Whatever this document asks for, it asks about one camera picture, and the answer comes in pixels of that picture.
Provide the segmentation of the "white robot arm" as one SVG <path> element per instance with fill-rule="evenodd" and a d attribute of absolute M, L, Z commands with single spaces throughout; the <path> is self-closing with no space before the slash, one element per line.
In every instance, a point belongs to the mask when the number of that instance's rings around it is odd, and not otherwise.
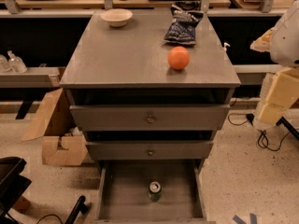
<path fill-rule="evenodd" d="M 278 20 L 275 26 L 253 41 L 254 51 L 268 52 L 271 60 L 282 66 L 299 67 L 299 0 Z"/>

